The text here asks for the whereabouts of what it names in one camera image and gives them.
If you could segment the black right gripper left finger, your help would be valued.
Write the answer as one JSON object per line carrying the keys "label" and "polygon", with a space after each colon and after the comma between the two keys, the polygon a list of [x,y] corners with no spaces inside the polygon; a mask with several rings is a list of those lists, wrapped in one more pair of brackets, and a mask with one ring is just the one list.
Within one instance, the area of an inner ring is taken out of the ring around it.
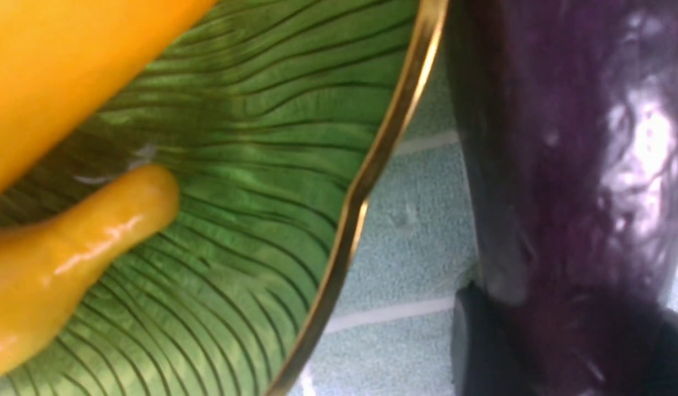
{"label": "black right gripper left finger", "polygon": [[532,394],[489,298],[473,281],[455,293],[451,370],[456,395]]}

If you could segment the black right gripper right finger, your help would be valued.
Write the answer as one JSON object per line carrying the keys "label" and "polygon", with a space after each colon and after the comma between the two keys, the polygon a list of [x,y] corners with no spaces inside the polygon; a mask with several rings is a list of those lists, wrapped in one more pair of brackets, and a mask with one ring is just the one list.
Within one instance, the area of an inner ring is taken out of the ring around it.
{"label": "black right gripper right finger", "polygon": [[643,395],[678,395],[678,313],[666,309],[654,356],[641,384]]}

